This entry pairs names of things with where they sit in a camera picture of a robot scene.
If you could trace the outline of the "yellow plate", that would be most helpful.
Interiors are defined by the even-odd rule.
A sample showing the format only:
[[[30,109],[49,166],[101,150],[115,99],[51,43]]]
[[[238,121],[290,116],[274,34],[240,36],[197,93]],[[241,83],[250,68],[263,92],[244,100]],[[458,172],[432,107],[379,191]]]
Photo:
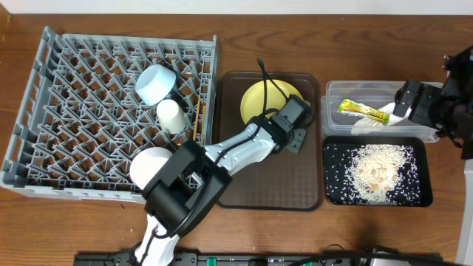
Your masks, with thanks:
[[[281,80],[274,80],[275,84],[289,98],[291,95],[297,95],[303,99],[302,94],[291,84]],[[267,104],[266,109],[280,110],[286,104],[286,98],[274,86],[273,83],[267,81]],[[262,113],[264,103],[264,82],[259,81],[253,84],[243,95],[240,104],[240,114],[244,124],[252,117]]]

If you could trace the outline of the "yellow green snack wrapper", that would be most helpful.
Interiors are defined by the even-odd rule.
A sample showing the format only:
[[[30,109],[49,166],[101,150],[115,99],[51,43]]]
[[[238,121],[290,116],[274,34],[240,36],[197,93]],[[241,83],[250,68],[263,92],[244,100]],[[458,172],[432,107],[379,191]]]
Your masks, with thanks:
[[[344,99],[338,107],[338,113],[351,116],[359,116],[374,120],[386,126],[389,122],[389,115],[362,103],[356,103],[349,99]]]

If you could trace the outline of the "white napkin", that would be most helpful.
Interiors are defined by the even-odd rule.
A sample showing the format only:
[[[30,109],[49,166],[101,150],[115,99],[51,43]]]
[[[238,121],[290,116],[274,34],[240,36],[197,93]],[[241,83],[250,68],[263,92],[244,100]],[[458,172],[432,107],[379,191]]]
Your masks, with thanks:
[[[386,126],[394,126],[396,123],[400,123],[402,120],[408,118],[412,111],[411,108],[408,108],[404,115],[394,115],[394,102],[388,103],[379,109],[374,109],[364,104],[361,104],[360,108],[363,111],[363,117],[354,124],[352,127],[353,132],[368,130],[378,131],[382,130]]]

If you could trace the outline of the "white cup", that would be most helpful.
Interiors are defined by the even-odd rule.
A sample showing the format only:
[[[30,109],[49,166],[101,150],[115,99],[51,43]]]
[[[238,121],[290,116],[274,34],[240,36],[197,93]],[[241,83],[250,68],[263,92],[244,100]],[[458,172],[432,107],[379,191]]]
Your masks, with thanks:
[[[177,134],[186,127],[185,115],[178,103],[172,99],[165,99],[158,103],[157,117],[165,132]]]

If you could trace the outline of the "light blue bowl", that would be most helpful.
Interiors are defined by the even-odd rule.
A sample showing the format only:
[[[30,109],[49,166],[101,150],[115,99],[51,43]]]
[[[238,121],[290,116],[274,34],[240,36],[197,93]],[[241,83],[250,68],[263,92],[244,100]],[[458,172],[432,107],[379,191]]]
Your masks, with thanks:
[[[160,64],[145,69],[135,84],[135,91],[147,106],[164,99],[176,82],[176,73]]]

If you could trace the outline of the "white bowl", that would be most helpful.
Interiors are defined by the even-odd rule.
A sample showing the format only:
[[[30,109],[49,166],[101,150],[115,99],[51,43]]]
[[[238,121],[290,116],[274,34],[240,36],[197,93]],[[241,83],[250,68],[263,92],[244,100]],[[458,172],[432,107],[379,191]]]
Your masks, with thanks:
[[[171,156],[172,153],[168,149],[161,147],[152,147],[140,152],[130,165],[130,179],[143,190]]]

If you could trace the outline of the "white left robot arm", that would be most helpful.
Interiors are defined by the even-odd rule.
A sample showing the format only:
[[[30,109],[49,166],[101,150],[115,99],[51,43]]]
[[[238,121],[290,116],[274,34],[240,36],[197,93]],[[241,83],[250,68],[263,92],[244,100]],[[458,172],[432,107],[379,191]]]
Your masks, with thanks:
[[[167,157],[140,152],[130,179],[145,200],[147,227],[131,264],[169,265],[178,240],[205,218],[233,175],[283,149],[298,153],[315,118],[308,102],[291,95],[281,109],[264,108],[243,132],[221,143],[189,140]]]

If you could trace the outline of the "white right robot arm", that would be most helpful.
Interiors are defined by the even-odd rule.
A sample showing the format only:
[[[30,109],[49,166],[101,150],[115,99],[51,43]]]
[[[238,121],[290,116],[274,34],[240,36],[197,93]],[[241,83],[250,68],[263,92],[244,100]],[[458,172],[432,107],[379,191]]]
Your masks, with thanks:
[[[441,88],[409,80],[395,95],[394,116],[436,130],[461,149],[466,200],[455,261],[472,264],[472,48],[444,57],[447,78]]]

